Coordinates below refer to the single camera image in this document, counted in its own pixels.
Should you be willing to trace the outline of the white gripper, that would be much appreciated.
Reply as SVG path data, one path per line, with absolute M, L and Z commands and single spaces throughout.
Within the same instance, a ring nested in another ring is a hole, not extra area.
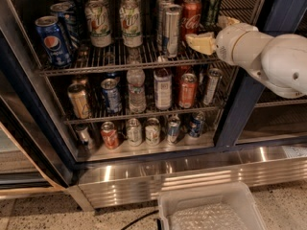
M 204 34 L 187 34 L 185 36 L 186 42 L 190 48 L 196 52 L 212 55 L 215 52 L 220 60 L 234 65 L 233 50 L 239 39 L 248 32 L 257 32 L 255 26 L 247 23 L 240 23 L 236 18 L 220 15 L 218 17 L 218 26 L 222 30 L 216 36 L 213 32 Z

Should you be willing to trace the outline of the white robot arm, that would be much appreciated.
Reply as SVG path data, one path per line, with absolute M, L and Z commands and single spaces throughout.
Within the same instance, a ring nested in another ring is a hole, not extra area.
M 239 66 L 274 94 L 296 99 L 307 95 L 307 38 L 271 36 L 237 19 L 220 16 L 217 33 L 187 34 L 187 45 L 202 54 Z

